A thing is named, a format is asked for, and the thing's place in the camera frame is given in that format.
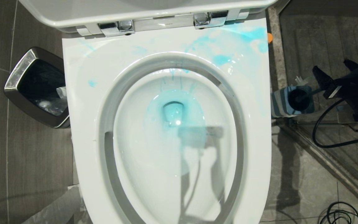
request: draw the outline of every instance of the white toilet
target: white toilet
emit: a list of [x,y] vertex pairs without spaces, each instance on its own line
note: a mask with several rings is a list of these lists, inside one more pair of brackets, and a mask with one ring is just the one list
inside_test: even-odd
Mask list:
[[68,108],[94,224],[259,222],[274,0],[20,1],[73,33],[63,38]]

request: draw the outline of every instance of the orange object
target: orange object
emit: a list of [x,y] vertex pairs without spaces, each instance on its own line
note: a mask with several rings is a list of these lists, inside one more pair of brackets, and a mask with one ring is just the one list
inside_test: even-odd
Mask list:
[[270,44],[273,41],[273,35],[271,33],[267,33],[267,42]]

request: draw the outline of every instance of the toilet bowl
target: toilet bowl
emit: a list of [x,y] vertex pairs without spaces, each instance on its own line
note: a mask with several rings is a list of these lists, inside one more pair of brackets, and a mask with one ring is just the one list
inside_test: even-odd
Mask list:
[[[245,3],[263,9],[272,1]],[[191,14],[192,26],[138,31],[135,23],[124,31],[131,35],[106,37],[117,28],[110,24],[104,35],[63,38],[74,155],[93,223],[259,222],[271,115],[266,19],[258,10],[215,27],[216,15],[205,14],[212,26],[205,29]],[[163,11],[169,17],[151,23],[171,26],[178,11]],[[50,25],[67,32],[64,22]],[[88,24],[76,29],[93,32]]]

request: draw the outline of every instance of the trash can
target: trash can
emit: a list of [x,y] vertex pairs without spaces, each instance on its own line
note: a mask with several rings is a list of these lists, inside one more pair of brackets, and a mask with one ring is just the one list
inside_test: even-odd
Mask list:
[[63,59],[31,48],[6,81],[5,95],[33,119],[52,128],[70,126]]

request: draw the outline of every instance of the toilet rim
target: toilet rim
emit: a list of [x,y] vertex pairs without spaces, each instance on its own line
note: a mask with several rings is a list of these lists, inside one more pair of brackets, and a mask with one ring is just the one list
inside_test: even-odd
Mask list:
[[[233,82],[235,80],[233,79],[226,79],[225,78],[225,72],[223,72],[222,70],[220,70],[218,67],[216,67],[215,65],[213,65],[211,62],[209,62],[208,60],[204,59],[204,58],[200,58],[196,55],[193,54],[188,54],[188,53],[183,53],[183,52],[163,52],[163,53],[156,53],[153,55],[148,55],[147,57],[141,58],[135,62],[133,62],[131,65],[129,65],[127,68],[125,68],[123,71],[121,71],[119,73],[119,75],[114,79],[114,84],[110,86],[110,88],[108,90],[105,91],[105,94],[103,96],[103,98],[100,100],[99,102],[99,108],[97,109],[97,118],[95,120],[95,122],[93,122],[94,124],[94,129],[93,130],[88,130],[86,132],[96,134],[95,137],[98,139],[97,141],[93,142],[92,144],[92,148],[97,150],[98,152],[96,153],[96,156],[98,157],[98,161],[96,160],[87,160],[87,166],[91,165],[94,167],[94,171],[97,173],[86,173],[87,177],[86,179],[87,182],[81,182],[81,188],[83,189],[83,194],[84,194],[84,200],[85,202],[89,205],[89,212],[92,214],[94,214],[94,216],[103,216],[103,211],[106,209],[96,209],[94,206],[96,204],[103,204],[104,206],[107,206],[107,210],[109,210],[110,212],[113,212],[116,214],[115,217],[121,217],[123,218],[123,220],[125,220],[125,217],[123,217],[123,213],[122,210],[119,206],[119,203],[117,201],[117,199],[115,198],[114,194],[115,192],[112,190],[111,187],[111,183],[110,183],[110,178],[108,176],[108,168],[107,168],[107,162],[106,162],[106,155],[104,152],[104,142],[105,142],[105,133],[108,131],[112,131],[112,127],[113,125],[111,125],[111,130],[109,130],[108,128],[106,128],[105,123],[107,122],[103,122],[101,120],[101,118],[103,117],[103,113],[106,112],[106,110],[104,109],[104,107],[107,105],[105,102],[108,100],[109,96],[112,95],[112,92],[114,90],[116,91],[121,91],[122,96],[121,99],[123,98],[123,96],[125,95],[126,91],[130,88],[130,85],[127,87],[127,89],[125,91],[123,91],[124,86],[125,85],[121,85],[121,82],[125,82],[124,78],[128,78],[128,76],[126,76],[129,72],[133,72],[136,71],[137,68],[139,68],[140,66],[143,65],[147,65],[150,64],[150,62],[152,62],[153,60],[158,61],[161,60],[161,58],[165,58],[165,62],[166,64],[160,64],[160,69],[164,69],[164,68],[174,68],[175,66],[172,65],[176,65],[177,67],[183,68],[183,62],[173,62],[173,61],[169,61],[166,60],[167,58],[178,58],[178,55],[180,55],[182,57],[182,59],[184,61],[188,60],[189,62],[197,62],[199,63],[199,65],[204,66],[205,69],[208,69],[209,71],[212,71],[213,74],[217,77],[215,81],[213,81],[216,84],[216,81],[222,83],[222,84],[226,84],[226,88],[228,89],[229,92],[233,92],[236,93],[236,95],[238,95],[238,97],[234,98],[234,100],[237,100],[237,104],[239,105],[239,108],[237,110],[233,110],[233,115],[241,117],[241,124],[240,126],[236,126],[236,131],[237,131],[237,136],[244,136],[246,139],[244,139],[243,143],[244,145],[238,144],[238,147],[241,149],[246,148],[255,148],[256,147],[256,141],[254,140],[253,136],[256,136],[257,134],[259,134],[259,132],[257,131],[258,129],[254,129],[253,132],[251,131],[253,127],[256,127],[255,123],[257,123],[258,121],[260,121],[261,118],[258,118],[260,115],[258,114],[258,110],[256,110],[256,107],[251,107],[251,108],[246,108],[244,106],[246,106],[247,104],[241,101],[253,101],[252,99],[250,99],[249,96],[247,95],[241,95],[241,91],[235,88],[235,85],[231,85],[233,84]],[[186,69],[188,70],[197,70],[199,67],[194,66],[194,64],[189,64],[188,67],[186,67]],[[151,69],[152,71],[157,71],[159,70],[157,67],[154,67],[153,69]],[[203,72],[200,71],[196,71],[197,73],[201,74],[201,75],[205,75],[203,74]],[[140,77],[131,77],[128,82],[136,82],[138,79],[140,79],[142,76]],[[249,198],[249,193],[250,191],[253,191],[252,189],[258,189],[259,187],[255,187],[250,185],[250,182],[254,183],[257,186],[261,186],[261,185],[267,185],[267,187],[269,186],[269,178],[270,178],[270,154],[266,152],[262,153],[262,154],[257,154],[257,153],[253,153],[252,150],[243,150],[244,151],[244,155],[243,156],[238,156],[237,157],[237,163],[241,163],[241,162],[245,162],[244,166],[242,166],[242,169],[240,170],[241,172],[244,172],[241,176],[242,178],[240,179],[240,184],[238,185],[239,187],[239,193],[235,194],[233,197],[235,198],[234,202],[235,204],[232,204],[232,206],[234,206],[235,208],[240,209],[241,207],[244,207],[242,204],[242,202],[244,202],[245,198]],[[80,165],[81,162],[84,162],[84,160],[78,160],[78,165]],[[262,175],[258,174],[258,175],[254,175],[250,172],[249,167],[253,167],[253,169],[260,169],[263,166],[265,166],[265,168],[268,167],[268,169],[264,170],[262,173]],[[102,193],[108,197],[101,197],[98,198],[97,200],[94,200],[94,196],[95,193],[93,193],[95,190],[98,190],[99,193]],[[263,192],[261,194],[259,194],[260,197],[258,197],[258,200],[262,201],[260,206],[264,207],[264,203],[267,197],[267,189],[266,192]],[[233,213],[235,212],[235,210],[230,209],[230,213],[227,214],[228,217],[232,217]]]

